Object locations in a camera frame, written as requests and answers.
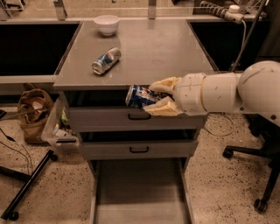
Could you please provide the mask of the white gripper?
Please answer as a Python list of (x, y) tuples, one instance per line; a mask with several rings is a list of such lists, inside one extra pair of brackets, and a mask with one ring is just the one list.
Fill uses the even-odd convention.
[(182, 113), (188, 116), (203, 116), (207, 111), (203, 107), (202, 87), (204, 73), (189, 73), (181, 77), (169, 77), (149, 85), (149, 90), (173, 95), (157, 101), (155, 104), (143, 107), (152, 116), (178, 116)]

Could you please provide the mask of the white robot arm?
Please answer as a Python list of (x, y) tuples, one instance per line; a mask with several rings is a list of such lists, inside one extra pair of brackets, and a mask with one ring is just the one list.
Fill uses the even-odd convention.
[(280, 63), (260, 61), (241, 73), (189, 73), (149, 89), (168, 95), (144, 111), (153, 116), (209, 113), (258, 114), (280, 126)]

